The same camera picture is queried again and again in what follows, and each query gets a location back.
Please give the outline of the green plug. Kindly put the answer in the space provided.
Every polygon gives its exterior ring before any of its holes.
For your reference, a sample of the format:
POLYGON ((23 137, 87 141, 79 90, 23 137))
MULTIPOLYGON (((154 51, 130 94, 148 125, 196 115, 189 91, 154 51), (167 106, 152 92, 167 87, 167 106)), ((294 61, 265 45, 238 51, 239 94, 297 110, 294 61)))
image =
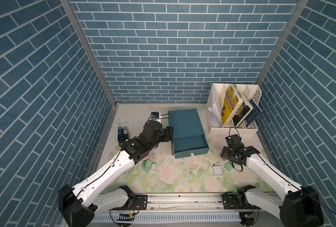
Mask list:
POLYGON ((233 169, 232 163, 228 162, 224 165, 225 169, 229 172, 233 169))
POLYGON ((147 170, 150 170, 152 165, 153 165, 153 162, 147 159, 144 161, 143 167, 147 170))

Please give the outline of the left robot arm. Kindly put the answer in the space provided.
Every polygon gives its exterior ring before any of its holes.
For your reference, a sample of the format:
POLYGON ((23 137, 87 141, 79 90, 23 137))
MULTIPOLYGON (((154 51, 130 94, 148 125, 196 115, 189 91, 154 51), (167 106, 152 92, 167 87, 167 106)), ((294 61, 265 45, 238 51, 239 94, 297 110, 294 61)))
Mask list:
POLYGON ((133 208, 135 193, 123 185, 102 194, 122 173, 134 167, 157 148, 173 139, 173 127, 163 128, 159 121, 148 121, 139 136, 126 141, 120 151, 103 167, 80 183, 64 185, 58 192, 58 210, 70 227, 85 227, 95 216, 115 208, 133 208))

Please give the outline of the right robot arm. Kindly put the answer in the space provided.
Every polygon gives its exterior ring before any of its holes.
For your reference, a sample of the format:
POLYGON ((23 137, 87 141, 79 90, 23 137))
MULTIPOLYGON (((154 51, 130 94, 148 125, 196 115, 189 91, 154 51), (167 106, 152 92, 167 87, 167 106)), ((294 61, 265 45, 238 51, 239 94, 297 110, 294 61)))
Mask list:
POLYGON ((319 227, 324 224, 318 193, 310 186, 303 187, 280 172, 260 152, 245 146, 238 134, 225 138, 221 157, 232 166, 248 167, 264 179, 276 192, 269 195, 248 184, 235 193, 237 205, 257 207, 277 217, 285 227, 319 227))

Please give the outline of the white square plug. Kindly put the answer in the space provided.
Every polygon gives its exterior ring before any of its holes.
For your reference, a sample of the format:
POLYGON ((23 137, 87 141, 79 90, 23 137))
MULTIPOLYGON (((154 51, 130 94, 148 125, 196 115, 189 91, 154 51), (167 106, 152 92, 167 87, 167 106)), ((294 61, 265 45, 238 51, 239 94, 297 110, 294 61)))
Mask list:
POLYGON ((212 167, 212 171, 213 171, 213 174, 215 175, 215 176, 221 176, 221 175, 223 175, 223 171, 222 171, 222 167, 221 166, 213 166, 212 167))

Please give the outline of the teal drawer cabinet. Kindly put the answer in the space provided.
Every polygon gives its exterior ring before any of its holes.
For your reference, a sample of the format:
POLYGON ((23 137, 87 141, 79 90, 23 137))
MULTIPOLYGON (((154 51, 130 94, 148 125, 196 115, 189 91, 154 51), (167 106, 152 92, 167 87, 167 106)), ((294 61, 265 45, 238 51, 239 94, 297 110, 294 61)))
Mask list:
POLYGON ((196 108, 168 111, 173 128, 172 155, 176 159, 207 154, 209 145, 196 108))

